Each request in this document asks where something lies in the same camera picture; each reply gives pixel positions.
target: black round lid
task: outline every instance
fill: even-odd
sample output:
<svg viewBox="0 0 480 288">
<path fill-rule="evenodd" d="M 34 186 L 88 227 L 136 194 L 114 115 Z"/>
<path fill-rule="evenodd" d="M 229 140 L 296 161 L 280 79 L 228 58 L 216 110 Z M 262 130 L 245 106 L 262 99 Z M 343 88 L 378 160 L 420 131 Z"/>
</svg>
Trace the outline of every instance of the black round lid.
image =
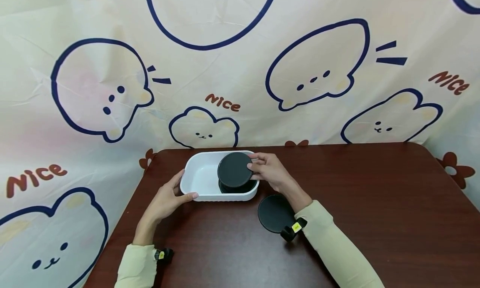
<svg viewBox="0 0 480 288">
<path fill-rule="evenodd" d="M 252 160 L 245 153 L 229 153 L 218 164 L 218 179 L 227 187 L 241 187 L 250 180 L 252 171 L 247 164 Z"/>
<path fill-rule="evenodd" d="M 295 213 L 285 196 L 275 194 L 260 202 L 258 219 L 265 229 L 278 234 L 284 227 L 291 227 L 295 223 Z"/>
<path fill-rule="evenodd" d="M 221 193 L 247 193 L 252 191 L 253 187 L 257 184 L 257 180 L 249 180 L 247 183 L 241 187 L 237 188 L 230 188 L 225 186 L 224 184 L 221 183 L 220 180 L 218 180 L 218 187 L 220 187 Z"/>
</svg>

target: brown table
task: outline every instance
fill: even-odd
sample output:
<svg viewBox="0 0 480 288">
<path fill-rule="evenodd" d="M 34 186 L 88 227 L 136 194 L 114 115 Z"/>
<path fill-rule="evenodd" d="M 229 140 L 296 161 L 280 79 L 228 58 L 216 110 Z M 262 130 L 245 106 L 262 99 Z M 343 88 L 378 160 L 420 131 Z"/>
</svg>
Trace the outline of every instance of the brown table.
<svg viewBox="0 0 480 288">
<path fill-rule="evenodd" d="M 389 143 L 248 147 L 276 153 L 334 216 L 386 287 L 480 287 L 480 213 L 420 145 Z M 86 287 L 113 287 L 123 251 L 158 187 L 202 150 L 157 154 Z M 155 287 L 335 287 L 304 237 L 286 244 L 257 218 L 272 191 L 249 202 L 189 203 L 157 229 L 157 247 L 176 251 Z"/>
</svg>

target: black base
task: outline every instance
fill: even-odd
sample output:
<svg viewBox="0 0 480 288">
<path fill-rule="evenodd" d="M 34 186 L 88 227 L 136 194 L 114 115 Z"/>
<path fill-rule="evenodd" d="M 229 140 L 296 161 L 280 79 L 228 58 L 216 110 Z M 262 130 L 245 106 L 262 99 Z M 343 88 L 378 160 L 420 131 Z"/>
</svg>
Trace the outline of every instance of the black base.
<svg viewBox="0 0 480 288">
<path fill-rule="evenodd" d="M 218 180 L 218 187 L 220 187 L 220 191 L 222 193 L 247 193 L 252 191 L 253 187 L 257 184 L 257 180 L 250 180 L 245 185 L 240 186 L 238 188 L 230 188 L 225 186 Z"/>
<path fill-rule="evenodd" d="M 258 206 L 258 219 L 265 229 L 281 233 L 295 222 L 295 213 L 288 200 L 281 194 L 265 197 Z"/>
</svg>

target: white rectangular container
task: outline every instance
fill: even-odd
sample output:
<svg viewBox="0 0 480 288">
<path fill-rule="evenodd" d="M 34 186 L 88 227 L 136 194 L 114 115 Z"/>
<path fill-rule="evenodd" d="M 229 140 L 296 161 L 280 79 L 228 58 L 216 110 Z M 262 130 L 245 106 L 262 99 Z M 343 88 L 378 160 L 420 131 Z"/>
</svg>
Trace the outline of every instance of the white rectangular container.
<svg viewBox="0 0 480 288">
<path fill-rule="evenodd" d="M 258 181 L 247 193 L 222 193 L 218 187 L 217 168 L 220 161 L 229 153 L 253 153 L 250 151 L 202 152 L 193 155 L 185 166 L 180 181 L 183 193 L 196 192 L 196 202 L 234 202 L 251 200 L 258 189 Z"/>
</svg>

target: light green sleeve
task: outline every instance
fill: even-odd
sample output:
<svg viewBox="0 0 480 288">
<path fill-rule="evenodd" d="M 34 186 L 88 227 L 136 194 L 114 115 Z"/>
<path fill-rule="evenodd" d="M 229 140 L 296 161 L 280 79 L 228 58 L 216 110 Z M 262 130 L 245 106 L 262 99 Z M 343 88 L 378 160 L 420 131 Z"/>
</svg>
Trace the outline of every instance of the light green sleeve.
<svg viewBox="0 0 480 288">
<path fill-rule="evenodd" d="M 151 288 L 157 274 L 153 245 L 128 245 L 121 259 L 115 288 Z"/>
<path fill-rule="evenodd" d="M 340 288 L 384 287 L 366 257 L 317 200 L 295 215 L 300 217 L 307 221 L 303 233 Z"/>
</svg>

